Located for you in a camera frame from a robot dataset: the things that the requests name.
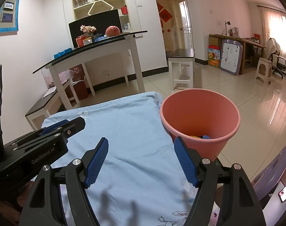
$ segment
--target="blue gripper pad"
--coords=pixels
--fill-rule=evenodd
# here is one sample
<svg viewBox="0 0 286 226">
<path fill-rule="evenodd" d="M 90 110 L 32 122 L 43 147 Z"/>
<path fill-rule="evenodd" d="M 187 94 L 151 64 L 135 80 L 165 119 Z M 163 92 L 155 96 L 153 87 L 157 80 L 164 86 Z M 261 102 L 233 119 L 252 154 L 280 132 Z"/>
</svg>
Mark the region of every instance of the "blue gripper pad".
<svg viewBox="0 0 286 226">
<path fill-rule="evenodd" d="M 108 140 L 104 139 L 87 168 L 85 185 L 89 187 L 96 182 L 100 169 L 108 152 Z"/>
<path fill-rule="evenodd" d="M 196 176 L 196 167 L 179 138 L 174 140 L 174 151 L 188 182 L 190 182 L 193 186 L 197 186 L 198 178 Z"/>
<path fill-rule="evenodd" d="M 69 122 L 68 120 L 63 120 L 63 121 L 60 121 L 58 123 L 55 123 L 54 125 L 51 125 L 49 127 L 46 127 L 44 130 L 43 130 L 43 133 L 41 134 L 41 136 L 47 134 L 47 133 L 50 133 L 51 131 L 53 131 L 54 129 L 56 129 L 57 127 L 63 125 L 63 124 L 66 124 L 67 122 Z"/>
</svg>

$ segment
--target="bed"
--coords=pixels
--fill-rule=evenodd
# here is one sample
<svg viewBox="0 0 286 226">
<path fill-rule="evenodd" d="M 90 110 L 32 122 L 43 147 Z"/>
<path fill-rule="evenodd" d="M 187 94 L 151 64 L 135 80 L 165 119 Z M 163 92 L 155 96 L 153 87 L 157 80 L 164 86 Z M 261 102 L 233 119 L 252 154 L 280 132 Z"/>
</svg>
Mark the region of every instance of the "bed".
<svg viewBox="0 0 286 226">
<path fill-rule="evenodd" d="M 69 152 L 52 167 L 65 166 L 95 148 L 102 137 L 108 139 L 97 181 L 86 190 L 101 226 L 181 226 L 187 218 L 197 190 L 187 182 L 161 123 L 161 103 L 159 93 L 141 93 L 59 112 L 43 123 L 47 127 L 78 116 L 86 122 L 69 139 Z M 64 185 L 62 198 L 68 225 L 75 225 Z"/>
</svg>

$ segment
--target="pink bucket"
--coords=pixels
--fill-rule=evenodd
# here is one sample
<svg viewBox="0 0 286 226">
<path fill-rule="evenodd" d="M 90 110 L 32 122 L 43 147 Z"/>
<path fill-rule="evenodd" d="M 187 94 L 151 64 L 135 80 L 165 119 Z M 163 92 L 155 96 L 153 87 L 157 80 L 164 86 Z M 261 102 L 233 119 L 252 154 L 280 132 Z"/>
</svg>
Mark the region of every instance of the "pink bucket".
<svg viewBox="0 0 286 226">
<path fill-rule="evenodd" d="M 171 94 L 163 101 L 160 116 L 173 141 L 181 136 L 189 148 L 212 161 L 240 125 L 236 105 L 225 96 L 206 89 L 186 89 Z M 190 137 L 202 135 L 211 139 Z"/>
</svg>

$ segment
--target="blue frame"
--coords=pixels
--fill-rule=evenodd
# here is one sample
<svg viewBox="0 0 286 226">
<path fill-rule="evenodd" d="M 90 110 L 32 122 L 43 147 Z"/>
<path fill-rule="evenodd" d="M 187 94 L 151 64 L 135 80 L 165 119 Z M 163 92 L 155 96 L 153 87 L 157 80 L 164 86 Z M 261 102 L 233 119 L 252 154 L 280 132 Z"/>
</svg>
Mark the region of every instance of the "blue frame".
<svg viewBox="0 0 286 226">
<path fill-rule="evenodd" d="M 14 8 L 14 15 L 15 15 L 15 27 L 9 27 L 9 28 L 0 28 L 0 33 L 2 32 L 9 32 L 9 31 L 18 31 L 18 4 L 19 0 L 16 0 L 15 8 Z"/>
</svg>

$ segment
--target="curtain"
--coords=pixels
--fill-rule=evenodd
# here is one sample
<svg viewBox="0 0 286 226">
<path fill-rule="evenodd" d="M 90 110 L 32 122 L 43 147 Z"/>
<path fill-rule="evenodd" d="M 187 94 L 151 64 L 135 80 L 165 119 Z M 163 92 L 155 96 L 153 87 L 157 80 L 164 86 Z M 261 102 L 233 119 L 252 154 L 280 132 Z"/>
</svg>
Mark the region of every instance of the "curtain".
<svg viewBox="0 0 286 226">
<path fill-rule="evenodd" d="M 274 38 L 280 45 L 280 55 L 286 57 L 286 14 L 264 7 L 259 7 L 262 21 L 264 44 Z"/>
</svg>

